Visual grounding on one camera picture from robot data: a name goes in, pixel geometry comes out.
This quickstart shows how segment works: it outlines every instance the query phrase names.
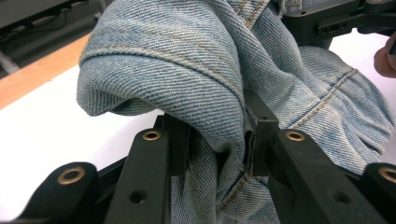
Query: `white surface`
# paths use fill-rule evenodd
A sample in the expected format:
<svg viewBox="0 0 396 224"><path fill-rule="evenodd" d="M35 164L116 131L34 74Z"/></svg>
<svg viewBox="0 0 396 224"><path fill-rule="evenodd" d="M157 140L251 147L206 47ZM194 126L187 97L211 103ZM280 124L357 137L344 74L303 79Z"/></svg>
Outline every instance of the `white surface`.
<svg viewBox="0 0 396 224"><path fill-rule="evenodd" d="M387 98L396 116L396 78L381 77L374 69L374 55L383 48L388 37L383 35L361 35L356 30L349 35L336 37L330 50L338 54L344 62L359 69ZM396 131L386 145L382 161L396 164Z"/></svg>
<svg viewBox="0 0 396 224"><path fill-rule="evenodd" d="M89 117L76 102L78 68L0 110L0 221L19 215L47 175L72 161L100 170L125 157L157 110L137 117Z"/></svg>

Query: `denim seam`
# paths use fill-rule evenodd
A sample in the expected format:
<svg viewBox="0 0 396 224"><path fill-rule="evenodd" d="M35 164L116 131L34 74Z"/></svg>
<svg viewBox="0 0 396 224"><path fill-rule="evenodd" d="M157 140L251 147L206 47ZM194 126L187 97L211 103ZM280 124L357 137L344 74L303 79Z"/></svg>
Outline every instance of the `denim seam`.
<svg viewBox="0 0 396 224"><path fill-rule="evenodd" d="M335 93L338 91L338 89L352 76L354 76L355 74L358 73L358 70L353 69L351 72L345 74L333 87L332 89L329 91L329 93L327 94L327 96L325 96L323 98L323 100L321 100L321 102L315 106L315 108L313 108L310 112L308 112L304 117L302 117L301 119L299 119L297 122L295 122L294 124L292 124L291 126L289 126L289 129L296 129L299 128L301 125L303 125L307 120L309 120L310 118L312 118L315 114L317 114L319 112L319 110L321 108L323 108L328 102L329 100L335 95Z"/></svg>
<svg viewBox="0 0 396 224"><path fill-rule="evenodd" d="M243 175L239 179L237 187L231 194L229 194L231 196L227 198L227 200L219 206L219 210L223 210L225 207L227 207L227 205L233 200L233 198L235 198L236 194L244 187L248 179L249 179L248 175Z"/></svg>
<svg viewBox="0 0 396 224"><path fill-rule="evenodd" d="M238 10L236 10L236 15L239 16L239 13L241 12L242 8L244 8L245 4L247 3L248 0L244 0L241 4L241 6L239 6Z"/></svg>
<svg viewBox="0 0 396 224"><path fill-rule="evenodd" d="M297 6L300 6L301 3L302 3L302 1L300 1L299 3L286 4L285 7L297 7Z"/></svg>
<svg viewBox="0 0 396 224"><path fill-rule="evenodd" d="M113 35L114 33L118 33L118 32L120 32L120 33L122 33L122 34L129 34L129 33L131 33L131 32L138 33L137 31L134 31L134 30L131 30L131 31L127 31L127 30L118 30L118 31L116 31L116 32L113 32L112 34L103 34L103 35L101 35L101 36ZM230 66L230 68L233 69L233 71L234 71L236 74L238 74L238 72L233 68L233 66L232 66L230 63L227 63L220 55L216 54L215 52L213 52L213 51L210 50L210 49L207 49L206 47L202 46L202 45L201 45L200 43L198 43L198 42L192 42L192 41L189 41L189 40L185 40L185 39L180 38L180 37L178 37L178 36L164 35L164 34L160 34L160 33L152 33L152 32L145 31L145 30L143 30L142 33L145 33L145 34L147 34L147 35L157 35L157 36L169 37L169 38L173 38L173 39L176 39L176 40L184 41L184 42L189 43L189 44L193 44L193 45L195 45L196 47L198 47L198 48L200 48L200 49L203 49L203 50L205 50L205 51L211 53L212 55L216 56L217 58L219 58L220 60L222 60L224 63L228 64L228 65Z"/></svg>
<svg viewBox="0 0 396 224"><path fill-rule="evenodd" d="M260 3L256 6L253 13L251 14L250 18L247 20L246 27L251 27L251 22L253 21L254 17L256 16L257 12L259 11L260 7L267 2L266 0L261 0Z"/></svg>
<svg viewBox="0 0 396 224"><path fill-rule="evenodd" d="M140 50L132 51L132 52L129 51L129 50L125 51L125 49L128 49L128 48L135 48L135 49L140 49ZM239 94L237 94L237 92L234 91L232 87L229 87L228 85L225 85L224 84L224 80L222 80L221 78L218 78L218 76L215 76L215 74L219 73L218 71L210 69L210 68L206 67L204 64L198 63L198 62L196 62L194 60L186 58L185 56L177 55L177 54L165 51L165 50L153 49L153 48L149 48L149 47L139 47L139 46L134 46L134 45L107 45L107 46L99 47L99 48L90 48L90 50L93 50L93 51L95 51L96 49L120 49L119 52L118 52L120 54L122 54L122 53L132 53L132 54L136 54L136 55L144 55L144 56L154 57L154 58L166 60L166 61L169 61L169 62L172 62L172 63L177 63L177 64L180 64L182 66L186 66L186 67L188 67L190 69L193 69L195 71L204 73L207 77L211 77L211 78L215 79L216 81L219 82L219 84L221 84L226 89L228 89L230 92L232 92L233 95L235 95L235 97L238 99L239 104L241 105L241 108L244 108L244 98L243 98L243 96L240 96ZM159 52L160 55L162 55L162 57L159 54L152 55L152 54L148 53L148 50L151 50L151 51L154 51L154 52ZM85 53L85 57L81 60L81 62L86 61L86 60L88 60L91 57L94 57L96 55L107 55L107 54L109 54L109 52L100 52L100 51L91 52L91 53L87 52L87 53ZM186 62L192 63L192 64L191 65L187 65L187 64L184 64L182 62L178 62L176 60L169 59L168 57L166 57L166 54L168 54L171 57L172 56L179 57L182 60L185 60ZM194 66L194 64L200 64L204 69L196 68Z"/></svg>

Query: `brass insert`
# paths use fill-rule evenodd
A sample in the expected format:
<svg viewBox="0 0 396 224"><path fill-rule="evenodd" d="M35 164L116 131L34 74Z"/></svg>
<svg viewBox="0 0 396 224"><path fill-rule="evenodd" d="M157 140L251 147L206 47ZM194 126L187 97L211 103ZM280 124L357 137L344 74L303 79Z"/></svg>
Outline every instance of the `brass insert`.
<svg viewBox="0 0 396 224"><path fill-rule="evenodd" d="M305 140L305 136L299 132L294 132L294 131L288 131L286 132L286 136L292 140L292 141L296 141L296 142L302 142Z"/></svg>
<svg viewBox="0 0 396 224"><path fill-rule="evenodd" d="M85 170L81 166L76 166L65 170L58 177L60 185L69 185L78 182L85 175Z"/></svg>
<svg viewBox="0 0 396 224"><path fill-rule="evenodd" d="M396 170L389 167L381 167L378 171L382 177L386 178L388 181L396 184Z"/></svg>
<svg viewBox="0 0 396 224"><path fill-rule="evenodd" d="M143 134L143 139L147 141L155 141L161 137L161 133L157 131L148 131Z"/></svg>

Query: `denim fabric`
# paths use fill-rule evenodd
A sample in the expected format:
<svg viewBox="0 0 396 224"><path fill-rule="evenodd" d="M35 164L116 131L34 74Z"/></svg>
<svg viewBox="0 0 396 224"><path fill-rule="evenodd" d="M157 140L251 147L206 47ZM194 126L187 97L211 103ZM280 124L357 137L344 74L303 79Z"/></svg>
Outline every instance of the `denim fabric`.
<svg viewBox="0 0 396 224"><path fill-rule="evenodd" d="M334 163L360 174L378 161L395 126L383 96L332 52L299 48L280 20L320 1L116 0L99 20L80 59L80 106L92 116L160 108L196 130L189 170L172 179L172 223L278 222L267 179L245 170L254 124L243 89Z"/></svg>

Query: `black clamp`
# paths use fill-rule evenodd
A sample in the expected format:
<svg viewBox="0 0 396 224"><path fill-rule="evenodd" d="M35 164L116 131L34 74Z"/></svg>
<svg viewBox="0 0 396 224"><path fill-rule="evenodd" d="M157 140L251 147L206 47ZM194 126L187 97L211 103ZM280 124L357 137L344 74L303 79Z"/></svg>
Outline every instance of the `black clamp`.
<svg viewBox="0 0 396 224"><path fill-rule="evenodd" d="M396 31L396 1L331 0L288 13L282 21L300 46L315 46L321 40L349 34L352 28L361 34L391 35Z"/></svg>

